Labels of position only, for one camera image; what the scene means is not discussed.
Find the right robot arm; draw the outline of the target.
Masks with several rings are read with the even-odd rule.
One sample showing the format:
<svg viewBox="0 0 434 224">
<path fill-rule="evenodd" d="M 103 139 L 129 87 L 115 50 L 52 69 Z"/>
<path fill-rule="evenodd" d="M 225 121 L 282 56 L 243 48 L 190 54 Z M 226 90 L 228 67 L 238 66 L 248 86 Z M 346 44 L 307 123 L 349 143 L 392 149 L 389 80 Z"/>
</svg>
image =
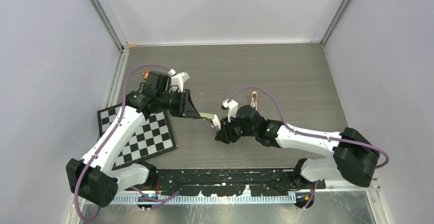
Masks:
<svg viewBox="0 0 434 224">
<path fill-rule="evenodd" d="M 357 130 L 347 127 L 343 132 L 323 132 L 293 127 L 265 119 L 251 106 L 238 107 L 234 101 L 225 102 L 222 109 L 228 114 L 220 120 L 216 141 L 230 144 L 241 137 L 253 137 L 266 147 L 299 149 L 322 156 L 317 160 L 298 160 L 289 174 L 295 187 L 338 179 L 359 187 L 370 186 L 380 153 Z"/>
</svg>

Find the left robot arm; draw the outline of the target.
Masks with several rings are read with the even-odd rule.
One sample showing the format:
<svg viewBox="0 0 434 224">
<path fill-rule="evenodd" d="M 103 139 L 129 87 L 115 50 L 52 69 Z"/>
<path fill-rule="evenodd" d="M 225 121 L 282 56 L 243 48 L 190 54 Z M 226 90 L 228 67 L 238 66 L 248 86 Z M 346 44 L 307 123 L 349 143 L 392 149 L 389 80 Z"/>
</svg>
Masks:
<svg viewBox="0 0 434 224">
<path fill-rule="evenodd" d="M 66 165 L 71 192 L 99 207 L 106 207 L 122 190 L 139 185 L 144 190 L 156 186 L 157 177 L 150 164 L 133 163 L 113 169 L 113 165 L 133 133 L 152 114 L 168 111 L 173 117 L 199 119 L 190 91 L 184 88 L 187 72 L 150 71 L 138 91 L 126 94 L 114 122 L 81 159 Z"/>
</svg>

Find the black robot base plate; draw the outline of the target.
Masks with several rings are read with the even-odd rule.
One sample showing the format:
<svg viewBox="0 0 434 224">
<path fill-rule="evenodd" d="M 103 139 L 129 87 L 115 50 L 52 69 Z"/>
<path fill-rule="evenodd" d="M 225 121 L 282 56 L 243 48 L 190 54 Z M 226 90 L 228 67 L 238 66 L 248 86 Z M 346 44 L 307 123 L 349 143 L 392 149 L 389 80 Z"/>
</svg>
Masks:
<svg viewBox="0 0 434 224">
<path fill-rule="evenodd" d="M 311 190 L 291 182 L 291 168 L 159 169 L 150 183 L 140 190 L 157 190 L 169 196 L 240 196 L 250 190 L 252 196 L 283 196 L 287 192 Z"/>
</svg>

